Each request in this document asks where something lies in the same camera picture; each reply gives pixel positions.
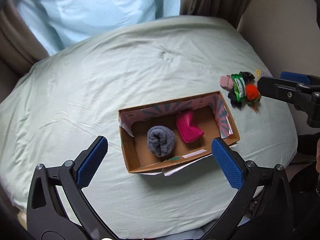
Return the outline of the person's right hand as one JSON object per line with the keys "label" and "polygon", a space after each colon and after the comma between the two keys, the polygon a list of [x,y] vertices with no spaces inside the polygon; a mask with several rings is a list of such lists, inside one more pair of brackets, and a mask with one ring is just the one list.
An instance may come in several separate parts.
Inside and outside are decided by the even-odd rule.
{"label": "person's right hand", "polygon": [[320,174],[320,139],[317,142],[316,171]]}

